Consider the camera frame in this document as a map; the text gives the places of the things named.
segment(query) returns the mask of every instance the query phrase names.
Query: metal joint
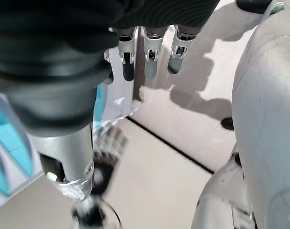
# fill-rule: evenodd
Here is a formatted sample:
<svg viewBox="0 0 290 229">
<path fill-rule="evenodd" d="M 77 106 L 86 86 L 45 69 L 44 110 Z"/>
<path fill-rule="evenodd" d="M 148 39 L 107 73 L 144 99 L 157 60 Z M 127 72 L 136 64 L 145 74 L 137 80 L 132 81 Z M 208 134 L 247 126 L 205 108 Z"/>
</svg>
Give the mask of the metal joint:
<svg viewBox="0 0 290 229">
<path fill-rule="evenodd" d="M 182 60 L 196 37 L 196 34 L 181 32 L 176 26 L 176 33 L 172 43 L 172 58 L 179 58 Z"/>
</svg>

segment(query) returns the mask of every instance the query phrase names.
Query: black wheel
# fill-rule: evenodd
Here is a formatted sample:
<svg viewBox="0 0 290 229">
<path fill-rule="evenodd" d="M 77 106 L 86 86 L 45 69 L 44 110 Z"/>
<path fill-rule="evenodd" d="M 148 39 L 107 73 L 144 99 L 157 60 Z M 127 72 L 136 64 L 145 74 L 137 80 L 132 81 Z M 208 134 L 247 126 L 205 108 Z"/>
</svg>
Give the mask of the black wheel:
<svg viewBox="0 0 290 229">
<path fill-rule="evenodd" d="M 223 120 L 221 120 L 221 125 L 223 128 L 225 128 L 227 130 L 234 130 L 232 117 L 224 118 Z"/>
<path fill-rule="evenodd" d="M 272 0 L 236 0 L 242 10 L 263 14 Z"/>
</svg>

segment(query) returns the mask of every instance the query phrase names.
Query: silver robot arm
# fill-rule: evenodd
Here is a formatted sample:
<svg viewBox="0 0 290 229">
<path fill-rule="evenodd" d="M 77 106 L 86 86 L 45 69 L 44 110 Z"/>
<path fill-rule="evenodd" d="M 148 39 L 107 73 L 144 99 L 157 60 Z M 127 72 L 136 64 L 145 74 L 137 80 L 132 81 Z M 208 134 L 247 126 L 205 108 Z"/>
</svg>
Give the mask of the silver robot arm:
<svg viewBox="0 0 290 229">
<path fill-rule="evenodd" d="M 237 148 L 199 199 L 192 229 L 290 229 L 290 0 L 274 0 L 233 86 Z"/>
</svg>

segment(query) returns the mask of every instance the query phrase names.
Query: beige floor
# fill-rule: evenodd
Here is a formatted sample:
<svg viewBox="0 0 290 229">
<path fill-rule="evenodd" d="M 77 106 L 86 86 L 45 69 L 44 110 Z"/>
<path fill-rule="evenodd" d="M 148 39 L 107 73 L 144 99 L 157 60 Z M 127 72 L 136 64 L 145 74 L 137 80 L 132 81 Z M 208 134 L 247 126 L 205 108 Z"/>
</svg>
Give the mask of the beige floor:
<svg viewBox="0 0 290 229">
<path fill-rule="evenodd" d="M 176 75 L 167 72 L 170 28 L 157 77 L 142 86 L 145 102 L 133 118 L 210 169 L 223 166 L 236 140 L 220 121 L 231 116 L 235 70 L 260 18 L 221 0 Z"/>
<path fill-rule="evenodd" d="M 210 174 L 127 120 L 129 139 L 106 199 L 124 229 L 190 229 Z M 0 229 L 68 229 L 72 203 L 45 177 L 0 208 Z"/>
</svg>

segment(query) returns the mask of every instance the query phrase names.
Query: metal screw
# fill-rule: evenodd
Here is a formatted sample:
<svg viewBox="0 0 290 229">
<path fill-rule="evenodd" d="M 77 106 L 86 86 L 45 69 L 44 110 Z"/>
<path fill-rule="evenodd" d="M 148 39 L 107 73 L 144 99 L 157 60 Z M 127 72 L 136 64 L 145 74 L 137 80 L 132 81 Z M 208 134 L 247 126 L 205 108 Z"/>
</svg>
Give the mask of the metal screw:
<svg viewBox="0 0 290 229">
<path fill-rule="evenodd" d="M 93 167 L 94 167 L 93 163 L 90 164 L 90 166 L 89 166 L 88 169 L 86 170 L 86 175 L 90 174 L 90 172 L 92 171 Z"/>
</svg>

